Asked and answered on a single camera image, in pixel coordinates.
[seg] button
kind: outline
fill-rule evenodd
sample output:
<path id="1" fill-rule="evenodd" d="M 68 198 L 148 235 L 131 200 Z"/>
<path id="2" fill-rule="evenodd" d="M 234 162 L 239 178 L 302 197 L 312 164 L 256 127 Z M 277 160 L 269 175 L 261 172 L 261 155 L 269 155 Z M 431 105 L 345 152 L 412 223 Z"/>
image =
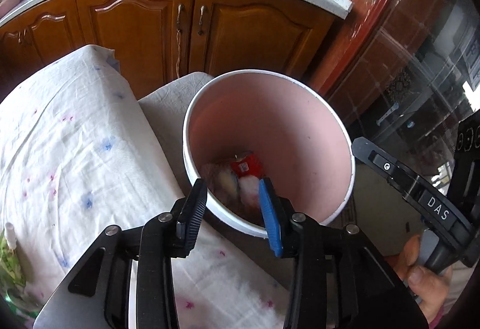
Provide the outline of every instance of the button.
<path id="1" fill-rule="evenodd" d="M 477 130 L 475 130 L 475 147 L 480 147 L 480 126 L 478 126 Z"/>
<path id="2" fill-rule="evenodd" d="M 372 162 L 379 168 L 383 169 L 389 175 L 392 174 L 395 165 L 388 161 L 385 157 L 380 156 L 379 154 L 375 154 Z"/>
<path id="3" fill-rule="evenodd" d="M 473 128 L 470 127 L 465 133 L 465 152 L 472 148 L 473 144 Z"/>
<path id="4" fill-rule="evenodd" d="M 463 146 L 463 133 L 458 134 L 457 138 L 457 150 L 462 149 Z"/>

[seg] white bucket rim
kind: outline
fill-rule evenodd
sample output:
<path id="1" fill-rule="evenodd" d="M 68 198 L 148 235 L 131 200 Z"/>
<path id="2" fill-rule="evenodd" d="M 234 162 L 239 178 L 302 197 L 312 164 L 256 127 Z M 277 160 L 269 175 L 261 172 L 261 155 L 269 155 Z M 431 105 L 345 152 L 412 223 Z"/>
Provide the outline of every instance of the white bucket rim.
<path id="1" fill-rule="evenodd" d="M 352 143 L 350 140 L 350 137 L 347 133 L 347 129 L 345 128 L 344 124 L 338 117 L 337 113 L 332 109 L 332 107 L 321 97 L 318 93 L 313 91 L 311 88 L 306 86 L 305 84 L 301 83 L 298 80 L 295 80 L 292 77 L 289 77 L 285 74 L 281 73 L 276 73 L 276 72 L 271 72 L 271 71 L 266 71 L 266 70 L 261 70 L 261 69 L 241 69 L 237 71 L 232 71 L 228 73 L 221 74 L 218 77 L 213 78 L 210 80 L 208 83 L 206 83 L 200 90 L 195 94 L 193 99 L 191 100 L 187 113 L 185 114 L 185 119 L 183 121 L 183 133 L 182 133 L 182 139 L 183 139 L 183 162 L 185 164 L 185 168 L 187 170 L 187 175 L 190 180 L 190 183 L 194 183 L 196 179 L 200 178 L 200 173 L 198 173 L 198 169 L 196 168 L 192 155 L 191 155 L 191 150 L 190 150 L 190 142 L 189 142 L 189 135 L 188 135 L 188 126 L 190 125 L 190 119 L 191 119 L 191 113 L 192 110 L 196 104 L 196 102 L 202 97 L 202 95 L 205 93 L 206 89 L 211 87 L 214 83 L 217 83 L 219 81 L 222 81 L 226 77 L 230 76 L 235 76 L 237 74 L 242 74 L 242 73 L 260 73 L 260 74 L 268 74 L 270 76 L 276 76 L 280 77 L 282 79 L 291 81 L 292 83 L 302 87 L 306 91 L 308 91 L 311 95 L 316 97 L 316 99 L 320 100 L 321 103 L 325 107 L 328 108 L 328 111 L 334 116 L 335 120 L 339 124 L 340 128 L 342 129 L 343 135 L 345 137 L 345 140 L 349 146 L 349 152 L 350 152 L 350 162 L 351 162 L 351 175 L 350 175 L 350 182 L 349 182 L 349 187 L 347 189 L 347 192 L 345 194 L 345 197 L 340 203 L 340 205 L 337 207 L 337 209 L 334 211 L 332 215 L 330 215 L 327 219 L 323 220 L 320 222 L 321 225 L 328 225 L 331 221 L 333 221 L 338 214 L 343 210 L 345 207 L 345 204 L 347 204 L 347 201 L 350 198 L 350 195 L 353 191 L 353 183 L 355 181 L 355 157 L 352 153 Z M 249 235 L 253 235 L 256 237 L 262 237 L 262 238 L 267 238 L 267 232 L 265 228 L 260 227 L 258 225 L 255 225 L 253 223 L 250 223 L 249 221 L 244 220 L 243 218 L 239 217 L 237 214 L 233 213 L 230 211 L 227 207 L 225 207 L 220 201 L 214 197 L 214 195 L 208 190 L 207 194 L 207 208 L 216 216 L 218 217 L 221 221 L 225 222 L 227 225 L 231 226 L 232 228 L 239 230 L 240 232 L 244 232 Z"/>

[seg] red package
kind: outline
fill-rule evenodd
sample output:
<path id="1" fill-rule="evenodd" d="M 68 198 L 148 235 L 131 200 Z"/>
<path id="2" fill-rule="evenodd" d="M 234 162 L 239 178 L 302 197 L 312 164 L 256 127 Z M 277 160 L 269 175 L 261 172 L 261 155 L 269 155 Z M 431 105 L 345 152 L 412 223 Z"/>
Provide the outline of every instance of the red package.
<path id="1" fill-rule="evenodd" d="M 230 162 L 230 167 L 238 176 L 255 176 L 259 179 L 263 177 L 263 165 L 256 155 L 252 152 L 244 153 L 237 156 L 236 160 Z"/>

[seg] white cloth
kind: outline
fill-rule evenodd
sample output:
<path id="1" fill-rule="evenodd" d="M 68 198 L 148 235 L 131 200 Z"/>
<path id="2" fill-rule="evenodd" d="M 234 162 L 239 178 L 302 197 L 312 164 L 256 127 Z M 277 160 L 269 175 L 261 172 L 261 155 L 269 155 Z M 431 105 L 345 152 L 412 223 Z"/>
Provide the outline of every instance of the white cloth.
<path id="1" fill-rule="evenodd" d="M 106 226 L 143 225 L 182 196 L 109 63 L 111 50 L 85 46 L 0 104 L 0 221 L 15 226 L 29 290 L 43 302 Z M 182 328 L 282 327 L 286 290 L 208 224 L 172 267 Z"/>

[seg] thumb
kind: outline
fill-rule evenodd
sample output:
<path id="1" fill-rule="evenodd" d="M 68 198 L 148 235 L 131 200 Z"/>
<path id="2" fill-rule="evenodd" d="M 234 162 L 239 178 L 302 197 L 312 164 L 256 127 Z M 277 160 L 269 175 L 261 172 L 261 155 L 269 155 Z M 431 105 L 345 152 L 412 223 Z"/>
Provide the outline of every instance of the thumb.
<path id="1" fill-rule="evenodd" d="M 452 268 L 449 267 L 443 276 L 435 275 L 429 269 L 416 266 L 409 272 L 410 289 L 422 298 L 420 309 L 430 323 L 435 319 L 448 295 Z"/>

